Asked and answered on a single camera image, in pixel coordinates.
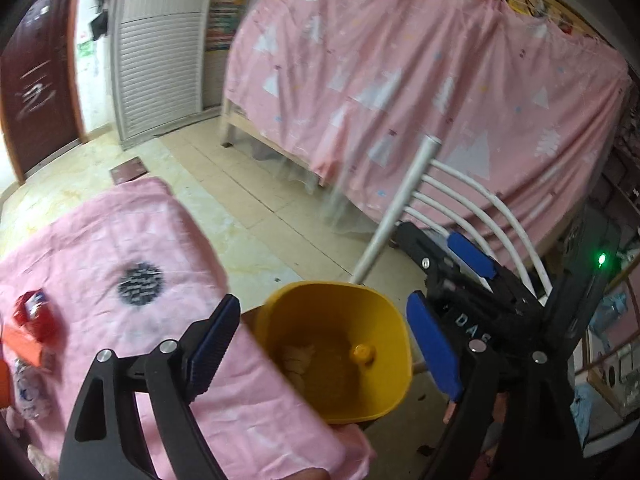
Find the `long orange box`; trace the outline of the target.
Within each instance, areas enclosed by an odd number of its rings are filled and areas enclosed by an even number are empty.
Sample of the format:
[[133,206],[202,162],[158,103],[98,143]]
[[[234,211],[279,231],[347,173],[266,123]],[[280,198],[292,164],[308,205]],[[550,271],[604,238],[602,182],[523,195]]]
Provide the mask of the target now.
[[21,328],[13,325],[3,326],[2,341],[23,362],[45,373],[54,372],[54,352]]

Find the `dark red wooden door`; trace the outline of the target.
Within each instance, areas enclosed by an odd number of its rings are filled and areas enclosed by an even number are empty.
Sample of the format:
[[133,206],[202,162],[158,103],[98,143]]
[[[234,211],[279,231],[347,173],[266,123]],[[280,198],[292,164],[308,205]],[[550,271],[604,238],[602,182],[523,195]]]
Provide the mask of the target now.
[[84,143],[74,55],[77,0],[35,0],[1,55],[1,128],[18,183]]

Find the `white metal chair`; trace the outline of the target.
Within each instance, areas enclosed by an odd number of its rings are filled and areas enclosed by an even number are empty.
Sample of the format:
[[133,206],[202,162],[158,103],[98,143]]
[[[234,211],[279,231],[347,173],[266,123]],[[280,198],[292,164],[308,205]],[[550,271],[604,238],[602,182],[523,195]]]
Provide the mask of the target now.
[[535,270],[542,287],[538,298],[547,300],[552,292],[551,281],[524,226],[495,193],[440,162],[437,155],[441,147],[434,136],[424,136],[349,281],[358,285],[364,282],[401,220],[408,218],[445,242],[454,234],[461,234],[484,256],[497,259],[496,248],[487,238],[491,236],[529,290],[535,287],[528,270]]

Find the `yellow plastic trash bin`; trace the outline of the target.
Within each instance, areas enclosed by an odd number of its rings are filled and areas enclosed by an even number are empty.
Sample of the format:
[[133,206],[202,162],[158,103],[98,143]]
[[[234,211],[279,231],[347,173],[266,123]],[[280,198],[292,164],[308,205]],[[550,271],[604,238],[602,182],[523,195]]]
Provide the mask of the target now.
[[405,399],[412,381],[408,328],[379,292],[343,282],[297,282],[254,313],[258,344],[328,424],[373,422]]

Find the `brown floor scale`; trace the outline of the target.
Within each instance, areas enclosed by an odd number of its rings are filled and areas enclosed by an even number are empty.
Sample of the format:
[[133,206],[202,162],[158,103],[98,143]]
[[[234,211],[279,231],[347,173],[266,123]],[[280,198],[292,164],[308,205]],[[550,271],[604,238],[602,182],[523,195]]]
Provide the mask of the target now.
[[120,185],[137,180],[137,178],[141,178],[147,173],[148,168],[146,168],[144,162],[142,162],[142,159],[139,156],[130,158],[129,160],[126,160],[126,162],[122,162],[120,165],[110,170],[110,175],[114,185]]

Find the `white louvered wardrobe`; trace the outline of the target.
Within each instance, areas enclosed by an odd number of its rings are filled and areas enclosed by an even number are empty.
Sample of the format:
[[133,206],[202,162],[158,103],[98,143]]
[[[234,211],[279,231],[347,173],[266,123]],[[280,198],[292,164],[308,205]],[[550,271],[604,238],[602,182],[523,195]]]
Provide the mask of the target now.
[[194,124],[203,104],[210,0],[112,0],[108,24],[122,148]]

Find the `red snack packet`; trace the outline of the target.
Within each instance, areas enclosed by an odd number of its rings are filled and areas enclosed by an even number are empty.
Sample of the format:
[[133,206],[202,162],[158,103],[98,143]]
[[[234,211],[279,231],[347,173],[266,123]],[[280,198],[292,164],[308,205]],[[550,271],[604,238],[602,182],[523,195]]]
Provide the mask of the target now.
[[18,327],[26,330],[39,342],[52,341],[58,336],[60,324],[53,304],[42,288],[19,296],[14,304],[12,318]]

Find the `colourful wall poster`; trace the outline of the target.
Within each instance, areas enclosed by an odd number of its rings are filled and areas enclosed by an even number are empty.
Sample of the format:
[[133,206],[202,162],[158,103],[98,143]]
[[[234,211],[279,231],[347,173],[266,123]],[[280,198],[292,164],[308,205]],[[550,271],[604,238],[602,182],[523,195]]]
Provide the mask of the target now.
[[245,9],[245,0],[210,0],[205,50],[229,50]]

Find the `pink tablecloth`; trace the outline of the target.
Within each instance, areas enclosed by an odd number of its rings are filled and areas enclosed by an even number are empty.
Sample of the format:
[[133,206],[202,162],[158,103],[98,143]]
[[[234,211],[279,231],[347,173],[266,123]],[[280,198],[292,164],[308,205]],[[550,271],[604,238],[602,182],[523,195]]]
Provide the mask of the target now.
[[[52,413],[32,422],[52,460],[96,354],[135,356],[207,318],[227,293],[216,252],[167,183],[144,178],[88,200],[1,257],[1,313],[42,290],[58,324],[47,379]],[[364,433],[333,429],[269,361],[246,326],[236,331],[210,389],[192,406],[204,439],[231,479],[281,479],[321,468],[362,479],[374,453]]]

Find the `pink bed curtain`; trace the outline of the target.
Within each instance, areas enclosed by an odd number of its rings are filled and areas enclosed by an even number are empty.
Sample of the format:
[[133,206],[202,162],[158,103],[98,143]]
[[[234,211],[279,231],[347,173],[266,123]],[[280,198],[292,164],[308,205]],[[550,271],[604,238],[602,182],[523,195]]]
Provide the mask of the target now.
[[224,95],[373,220],[424,136],[540,245],[586,196],[631,81],[500,0],[255,0]]

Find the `wooden bed frame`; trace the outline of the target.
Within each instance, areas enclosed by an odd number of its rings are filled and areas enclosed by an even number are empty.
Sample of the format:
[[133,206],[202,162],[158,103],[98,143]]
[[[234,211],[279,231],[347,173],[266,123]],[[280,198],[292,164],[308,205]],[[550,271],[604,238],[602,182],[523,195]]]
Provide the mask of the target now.
[[273,162],[279,180],[299,182],[309,194],[324,187],[318,174],[312,172],[302,158],[270,140],[248,119],[241,107],[227,98],[222,99],[220,119],[220,145],[223,148],[235,146],[240,136],[241,140],[250,142],[252,159]]

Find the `black hanging bag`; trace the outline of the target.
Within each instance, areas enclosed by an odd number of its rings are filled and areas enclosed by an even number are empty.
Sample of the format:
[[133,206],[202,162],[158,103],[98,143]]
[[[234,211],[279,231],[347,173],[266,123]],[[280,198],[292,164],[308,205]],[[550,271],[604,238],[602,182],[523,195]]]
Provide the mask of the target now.
[[108,34],[108,11],[103,10],[89,24],[91,40],[98,41]]

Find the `clear plastic bag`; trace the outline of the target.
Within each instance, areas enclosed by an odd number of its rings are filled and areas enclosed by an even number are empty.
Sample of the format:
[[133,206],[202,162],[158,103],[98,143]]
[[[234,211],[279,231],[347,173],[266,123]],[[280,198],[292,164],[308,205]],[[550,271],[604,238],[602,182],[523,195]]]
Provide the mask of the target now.
[[21,359],[15,360],[14,396],[17,411],[26,420],[44,419],[51,413],[51,401],[40,371]]

